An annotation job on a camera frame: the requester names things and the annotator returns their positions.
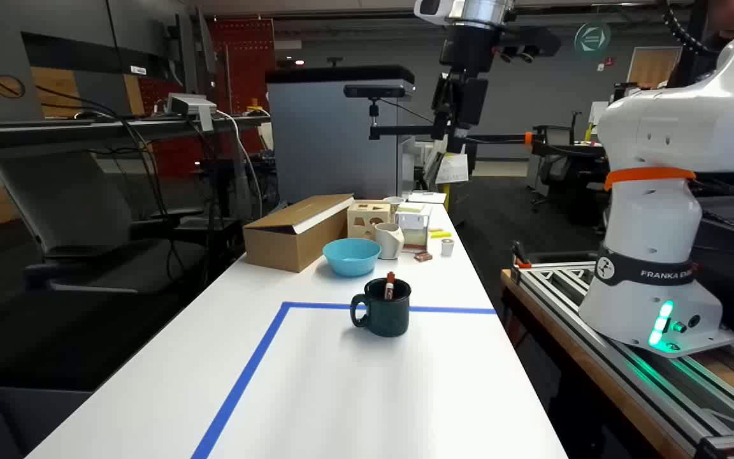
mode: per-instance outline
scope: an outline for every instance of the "blue tape outline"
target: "blue tape outline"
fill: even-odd
[[[245,363],[239,377],[234,381],[230,395],[222,401],[216,416],[211,418],[204,438],[197,443],[192,459],[207,459],[216,443],[216,438],[222,436],[225,425],[230,424],[238,404],[245,395],[248,383],[255,377],[273,337],[280,332],[285,316],[291,308],[304,308],[304,312],[348,312],[348,303],[292,303],[285,300],[280,306],[280,312],[273,316],[269,327],[266,330],[261,344],[255,346],[255,351],[250,354],[250,359]],[[410,312],[415,313],[494,313],[494,308],[438,308],[438,306],[410,306]]]

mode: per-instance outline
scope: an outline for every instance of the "black mug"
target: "black mug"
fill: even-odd
[[[375,278],[365,285],[365,293],[356,293],[348,300],[348,318],[354,327],[365,327],[373,335],[401,337],[410,323],[410,293],[410,283],[394,278],[387,299],[387,278]]]

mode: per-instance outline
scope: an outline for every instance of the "blue bowl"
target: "blue bowl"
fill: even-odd
[[[373,239],[334,239],[320,253],[336,276],[359,278],[375,271],[383,247]]]

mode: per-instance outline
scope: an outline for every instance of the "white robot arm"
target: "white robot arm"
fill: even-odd
[[[664,357],[731,344],[718,299],[694,280],[700,206],[686,179],[734,172],[734,40],[709,80],[613,102],[598,139],[612,167],[612,218],[582,318]]]
[[[415,0],[415,15],[433,26],[500,29],[513,0]]]

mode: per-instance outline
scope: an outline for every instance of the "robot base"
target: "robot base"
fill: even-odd
[[[603,285],[594,278],[582,318],[608,340],[663,357],[682,357],[734,344],[721,327],[721,303],[700,283],[686,285]]]

